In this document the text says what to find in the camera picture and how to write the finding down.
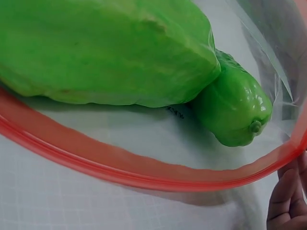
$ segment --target white surface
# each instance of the white surface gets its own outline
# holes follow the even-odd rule
[[[1,230],[262,230],[275,184],[173,194],[110,184],[0,136]]]
[[[216,46],[259,79],[239,19],[222,0],[198,2],[212,23]],[[191,123],[189,111],[182,106],[178,110],[186,119],[165,109],[148,113],[137,106],[87,105],[81,109],[44,99],[26,102],[95,139],[194,168],[236,168],[281,143],[275,127],[268,126],[253,145],[240,152],[222,147]],[[157,155],[154,150],[159,142],[164,151]],[[2,136],[0,146],[1,230],[264,230],[268,200],[277,182],[276,175],[271,175],[216,193],[144,191],[72,171]]]

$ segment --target plastic bag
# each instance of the plastic bag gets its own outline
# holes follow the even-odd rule
[[[206,191],[258,180],[307,147],[306,27],[294,3],[263,2],[196,1],[211,22],[216,47],[231,54],[273,101],[272,121],[246,147],[222,146],[185,105],[69,105],[12,97],[5,90],[0,132],[57,163],[131,186]],[[295,38],[283,30],[293,30]]]

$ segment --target grid pattern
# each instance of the grid pattern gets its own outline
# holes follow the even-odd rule
[[[57,165],[2,136],[0,146],[2,230],[253,229],[232,191],[176,194],[128,188]]]

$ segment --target red plastic seal strip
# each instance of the red plastic seal strip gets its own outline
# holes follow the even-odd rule
[[[259,180],[307,147],[307,105],[291,139],[235,170],[192,169],[139,156],[67,128],[0,89],[0,133],[51,161],[114,183],[176,192],[213,191]]]

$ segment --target finger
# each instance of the finger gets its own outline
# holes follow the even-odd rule
[[[280,230],[306,230],[306,229],[307,229],[306,216],[293,218],[289,222],[283,224],[282,227],[280,227]]]
[[[300,181],[297,181],[296,190],[291,198],[289,214],[291,218],[307,214],[307,205],[304,200],[303,189]]]
[[[295,170],[295,171],[298,171],[298,164],[297,164],[297,160],[296,160],[296,159],[293,160],[293,161],[291,161],[290,163],[286,164],[284,167],[282,167],[281,169],[279,169],[279,170],[277,171],[278,178],[281,179],[282,176],[283,176],[283,174],[284,174],[286,171],[290,170],[290,169],[293,169],[293,170]]]
[[[268,210],[267,224],[281,226],[288,222],[290,201],[297,187],[297,174],[295,170],[286,171],[274,187]]]
[[[299,174],[301,183],[305,194],[307,193],[307,153],[304,151],[302,155],[297,158]]]

